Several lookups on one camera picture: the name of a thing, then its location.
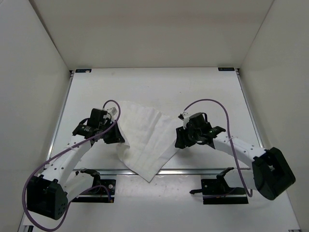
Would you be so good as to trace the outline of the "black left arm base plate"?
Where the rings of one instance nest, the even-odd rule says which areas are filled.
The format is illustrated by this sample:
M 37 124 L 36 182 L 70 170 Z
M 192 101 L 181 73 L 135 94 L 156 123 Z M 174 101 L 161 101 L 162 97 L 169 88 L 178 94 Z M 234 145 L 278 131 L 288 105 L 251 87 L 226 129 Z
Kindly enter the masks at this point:
M 101 176 L 100 184 L 104 187 L 98 187 L 83 193 L 76 197 L 74 203 L 114 203 L 116 190 L 116 176 Z

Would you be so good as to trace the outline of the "white pleated skirt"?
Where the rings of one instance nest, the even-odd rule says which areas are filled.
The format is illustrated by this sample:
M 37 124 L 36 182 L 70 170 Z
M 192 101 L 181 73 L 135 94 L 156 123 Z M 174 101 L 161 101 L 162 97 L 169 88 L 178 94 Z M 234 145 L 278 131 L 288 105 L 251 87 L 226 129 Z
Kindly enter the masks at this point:
M 182 122 L 152 107 L 131 101 L 120 102 L 118 126 L 124 143 L 116 146 L 124 165 L 151 182 L 159 170 L 179 151 L 176 128 Z

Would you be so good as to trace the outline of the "aluminium front table rail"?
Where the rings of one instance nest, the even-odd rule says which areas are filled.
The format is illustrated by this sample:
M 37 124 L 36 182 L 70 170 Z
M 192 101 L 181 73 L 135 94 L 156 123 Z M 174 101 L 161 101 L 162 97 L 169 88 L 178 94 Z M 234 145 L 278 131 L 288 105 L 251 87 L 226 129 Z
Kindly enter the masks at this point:
M 225 169 L 161 169 L 156 175 L 215 175 Z M 100 175 L 138 175 L 136 172 L 126 169 L 98 170 Z

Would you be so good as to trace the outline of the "corner label sticker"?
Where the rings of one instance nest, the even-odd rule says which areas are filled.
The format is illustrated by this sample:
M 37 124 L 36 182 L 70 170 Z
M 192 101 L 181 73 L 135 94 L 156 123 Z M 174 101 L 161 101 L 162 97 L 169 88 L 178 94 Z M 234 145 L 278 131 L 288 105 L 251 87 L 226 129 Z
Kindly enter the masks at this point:
M 92 69 L 76 69 L 75 73 L 90 73 Z
M 220 72 L 234 72 L 235 69 L 233 67 L 218 67 L 218 71 L 220 71 Z

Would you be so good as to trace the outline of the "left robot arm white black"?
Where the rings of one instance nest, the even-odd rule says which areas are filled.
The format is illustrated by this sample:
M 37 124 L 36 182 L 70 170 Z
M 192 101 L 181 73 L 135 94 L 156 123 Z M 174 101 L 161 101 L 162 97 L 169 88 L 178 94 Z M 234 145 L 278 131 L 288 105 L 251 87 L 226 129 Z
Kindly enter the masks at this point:
M 117 120 L 116 108 L 92 109 L 90 117 L 83 119 L 73 130 L 64 154 L 49 162 L 38 176 L 26 184 L 24 206 L 27 210 L 58 220 L 67 211 L 69 203 L 84 192 L 101 188 L 100 174 L 94 169 L 82 168 L 70 177 L 82 157 L 103 140 L 106 144 L 125 142 Z

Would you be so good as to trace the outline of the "right corner label sticker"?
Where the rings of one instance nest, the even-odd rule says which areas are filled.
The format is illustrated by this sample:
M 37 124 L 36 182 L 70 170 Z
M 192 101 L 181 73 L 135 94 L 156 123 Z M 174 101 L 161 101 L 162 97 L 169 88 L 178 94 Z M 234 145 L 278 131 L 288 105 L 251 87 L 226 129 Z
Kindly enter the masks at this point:
M 220 72 L 234 72 L 235 69 L 233 67 L 218 67 L 218 71 L 220 71 Z

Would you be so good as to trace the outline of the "left corner label sticker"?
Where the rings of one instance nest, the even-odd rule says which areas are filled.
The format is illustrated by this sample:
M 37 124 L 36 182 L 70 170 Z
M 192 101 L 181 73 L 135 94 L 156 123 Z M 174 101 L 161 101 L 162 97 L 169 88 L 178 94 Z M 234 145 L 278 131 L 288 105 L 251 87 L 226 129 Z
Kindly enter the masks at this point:
M 90 73 L 92 69 L 76 69 L 75 73 Z

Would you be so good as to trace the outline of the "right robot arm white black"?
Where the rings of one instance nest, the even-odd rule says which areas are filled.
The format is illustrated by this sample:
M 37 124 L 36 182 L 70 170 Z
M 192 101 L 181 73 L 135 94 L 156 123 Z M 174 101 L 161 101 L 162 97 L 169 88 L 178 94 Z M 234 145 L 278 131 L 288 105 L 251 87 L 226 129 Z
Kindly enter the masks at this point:
M 231 155 L 251 170 L 246 186 L 258 191 L 266 199 L 274 200 L 295 183 L 295 175 L 279 149 L 255 147 L 229 136 L 224 128 L 212 127 L 205 113 L 190 115 L 184 112 L 178 117 L 183 125 L 176 129 L 176 148 L 208 145 Z

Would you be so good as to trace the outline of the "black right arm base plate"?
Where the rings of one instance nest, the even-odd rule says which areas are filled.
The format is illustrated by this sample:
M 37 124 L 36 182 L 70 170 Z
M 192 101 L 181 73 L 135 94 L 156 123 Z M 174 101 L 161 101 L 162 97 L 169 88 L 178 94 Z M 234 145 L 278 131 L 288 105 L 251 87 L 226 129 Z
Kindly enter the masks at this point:
M 204 205 L 248 204 L 243 188 L 231 188 L 221 184 L 217 178 L 202 178 L 201 190 Z

